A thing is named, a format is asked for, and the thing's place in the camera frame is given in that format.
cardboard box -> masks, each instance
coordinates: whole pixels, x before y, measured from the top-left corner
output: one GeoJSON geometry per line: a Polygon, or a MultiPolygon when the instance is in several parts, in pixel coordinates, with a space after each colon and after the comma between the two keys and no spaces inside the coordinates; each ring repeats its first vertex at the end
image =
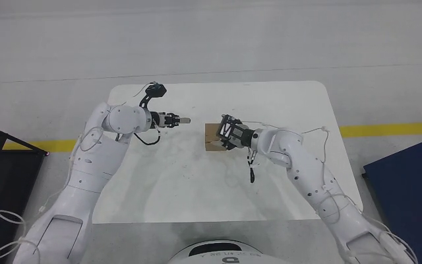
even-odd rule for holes
{"type": "Polygon", "coordinates": [[[226,148],[216,146],[212,142],[218,142],[219,137],[216,136],[219,123],[205,123],[205,151],[224,151],[226,148]]]}

yellow line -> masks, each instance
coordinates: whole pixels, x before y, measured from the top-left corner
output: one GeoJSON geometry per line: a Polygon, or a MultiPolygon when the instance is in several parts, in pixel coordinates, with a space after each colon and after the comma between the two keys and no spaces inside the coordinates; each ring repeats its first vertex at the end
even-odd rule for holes
{"type": "Polygon", "coordinates": [[[340,127],[342,137],[380,137],[394,135],[421,135],[422,123],[386,125],[347,125],[340,127]]]}
{"type": "MultiPolygon", "coordinates": [[[[347,125],[340,127],[343,138],[348,137],[380,137],[391,135],[422,135],[422,123],[398,123],[386,125],[347,125]]],[[[48,152],[71,152],[76,139],[55,141],[34,141],[30,144],[48,152]]],[[[6,143],[4,150],[26,149],[16,143],[6,143]]]]}
{"type": "MultiPolygon", "coordinates": [[[[65,139],[65,140],[55,140],[55,141],[34,141],[29,142],[31,145],[44,149],[48,152],[71,152],[74,145],[76,144],[76,139],[65,139]]],[[[19,145],[18,143],[6,143],[3,147],[5,150],[20,150],[27,149],[26,147],[19,145]]]]}

white table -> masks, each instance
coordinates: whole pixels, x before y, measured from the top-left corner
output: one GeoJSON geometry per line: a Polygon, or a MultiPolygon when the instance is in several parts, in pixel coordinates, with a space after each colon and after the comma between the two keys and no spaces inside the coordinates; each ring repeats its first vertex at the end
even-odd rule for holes
{"type": "MultiPolygon", "coordinates": [[[[138,105],[143,85],[121,85],[109,104],[138,105]]],[[[133,138],[127,155],[102,191],[94,223],[214,222],[318,219],[286,177],[286,169],[258,157],[255,183],[249,181],[247,150],[206,152],[204,124],[219,123],[222,114],[307,131],[330,130],[327,166],[362,209],[346,150],[325,87],[306,82],[234,82],[165,84],[167,94],[148,108],[192,119],[189,125],[162,129],[162,139],[145,146],[133,138]]],[[[156,131],[140,134],[154,141],[156,131]]],[[[306,134],[304,146],[322,158],[325,133],[306,134]]]]}

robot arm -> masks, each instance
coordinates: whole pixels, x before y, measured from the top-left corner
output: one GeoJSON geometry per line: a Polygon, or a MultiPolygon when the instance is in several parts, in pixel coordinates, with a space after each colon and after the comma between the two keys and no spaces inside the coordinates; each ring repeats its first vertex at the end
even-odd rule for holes
{"type": "Polygon", "coordinates": [[[149,99],[164,95],[165,88],[161,84],[154,83],[146,93],[143,107],[101,103],[95,108],[72,151],[65,187],[24,238],[36,244],[39,251],[32,244],[22,243],[13,263],[37,263],[38,253],[43,264],[80,263],[91,233],[95,204],[104,186],[119,169],[133,134],[190,122],[189,118],[147,109],[149,99]],[[164,92],[154,95],[159,89],[164,92]],[[112,139],[104,132],[121,137],[112,139]]]}
{"type": "Polygon", "coordinates": [[[303,148],[301,133],[286,128],[251,130],[224,115],[217,136],[228,149],[249,147],[285,167],[290,182],[331,231],[347,263],[414,263],[406,247],[371,224],[323,162],[303,148]]]}

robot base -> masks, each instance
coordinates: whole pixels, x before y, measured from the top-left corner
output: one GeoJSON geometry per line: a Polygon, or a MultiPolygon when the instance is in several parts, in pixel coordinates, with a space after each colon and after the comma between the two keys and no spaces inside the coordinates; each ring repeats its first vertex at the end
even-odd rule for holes
{"type": "Polygon", "coordinates": [[[232,240],[214,240],[191,245],[174,255],[168,264],[197,263],[287,264],[281,259],[263,255],[250,245],[232,240]]]}

